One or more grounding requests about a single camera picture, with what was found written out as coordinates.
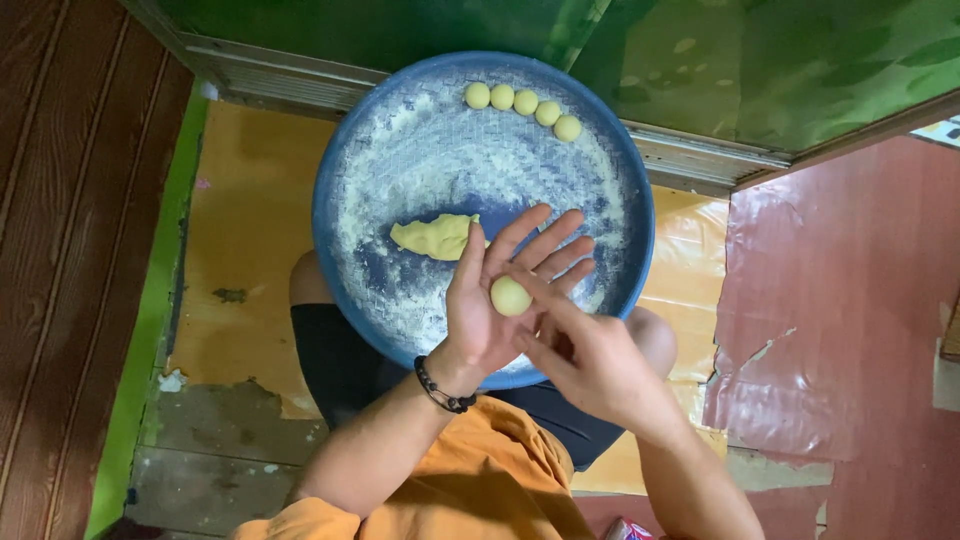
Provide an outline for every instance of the blue tray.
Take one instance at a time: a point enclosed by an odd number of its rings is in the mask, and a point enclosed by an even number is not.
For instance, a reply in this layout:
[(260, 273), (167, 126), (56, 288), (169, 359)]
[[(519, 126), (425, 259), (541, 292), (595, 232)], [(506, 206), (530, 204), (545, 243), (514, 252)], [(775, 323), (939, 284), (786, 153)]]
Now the blue tray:
[[(532, 115), (470, 109), (463, 91), (473, 81), (531, 88), (576, 116), (583, 132), (563, 143)], [(571, 298), (588, 311), (625, 317), (650, 268), (654, 208), (622, 123), (585, 86), (543, 62), (494, 52), (441, 55), (378, 85), (337, 128), (317, 172), (314, 245), (353, 327), (381, 354), (412, 368), (414, 357), (445, 335), (454, 263), (399, 251), (391, 226), (479, 213), (493, 239), (536, 202), (553, 207), (551, 220), (569, 208), (584, 212), (577, 234), (594, 237), (597, 264)], [(482, 387), (545, 379), (522, 356)]]

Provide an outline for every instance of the person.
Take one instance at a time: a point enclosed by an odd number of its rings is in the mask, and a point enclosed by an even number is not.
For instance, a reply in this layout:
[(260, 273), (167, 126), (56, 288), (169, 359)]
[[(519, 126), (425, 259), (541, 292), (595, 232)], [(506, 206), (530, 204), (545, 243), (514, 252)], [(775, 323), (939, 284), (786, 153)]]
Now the person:
[[(567, 298), (594, 267), (586, 236), (557, 249), (583, 214), (564, 213), (514, 255), (550, 214), (527, 209), (486, 250), (470, 224), (446, 291), (446, 339), (417, 373), (352, 330), (315, 254), (298, 262), (290, 296), (300, 366), (331, 433), (286, 507), (241, 525), (235, 540), (592, 538), (570, 478), (624, 430), (636, 436), (650, 503), (671, 538), (763, 538), (663, 382), (676, 358), (669, 326), (642, 308), (625, 321), (589, 315)], [(517, 317), (490, 300), (504, 274), (534, 299)], [(548, 382), (471, 398), (521, 353)]]

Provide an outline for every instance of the orange shirt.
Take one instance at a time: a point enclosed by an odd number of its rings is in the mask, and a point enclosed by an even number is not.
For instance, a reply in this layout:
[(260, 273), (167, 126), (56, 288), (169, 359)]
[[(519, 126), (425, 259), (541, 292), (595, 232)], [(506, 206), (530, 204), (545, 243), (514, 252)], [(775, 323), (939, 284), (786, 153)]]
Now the orange shirt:
[(240, 526), (234, 540), (589, 538), (563, 445), (523, 410), (481, 396), (363, 524), (320, 499)]

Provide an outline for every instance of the beaded bracelet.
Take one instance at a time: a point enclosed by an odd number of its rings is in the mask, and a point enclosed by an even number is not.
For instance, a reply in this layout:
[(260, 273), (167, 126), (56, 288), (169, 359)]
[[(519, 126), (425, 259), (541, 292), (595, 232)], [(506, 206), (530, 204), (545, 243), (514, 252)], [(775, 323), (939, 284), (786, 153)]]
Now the beaded bracelet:
[(453, 396), (449, 396), (442, 390), (438, 389), (437, 384), (430, 380), (430, 376), (426, 373), (426, 369), (423, 367), (423, 361), (425, 359), (426, 356), (417, 356), (414, 358), (414, 371), (417, 372), (417, 380), (420, 381), (420, 386), (422, 386), (423, 390), (426, 391), (426, 395), (430, 396), (430, 399), (433, 400), (433, 403), (439, 405), (443, 410), (448, 410), (457, 414), (467, 412), (467, 407), (477, 403), (476, 394), (466, 398), (454, 398)]

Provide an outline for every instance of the black shorts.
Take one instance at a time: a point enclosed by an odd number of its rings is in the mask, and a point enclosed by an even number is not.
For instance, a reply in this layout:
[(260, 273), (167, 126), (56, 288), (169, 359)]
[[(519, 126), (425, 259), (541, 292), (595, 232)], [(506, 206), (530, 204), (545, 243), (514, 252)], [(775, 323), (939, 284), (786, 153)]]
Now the black shorts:
[[(371, 347), (333, 304), (290, 308), (303, 379), (331, 430), (393, 388), (410, 370)], [(585, 471), (623, 428), (590, 416), (564, 399), (552, 382), (488, 396), (522, 408), (566, 447), (577, 471)]]

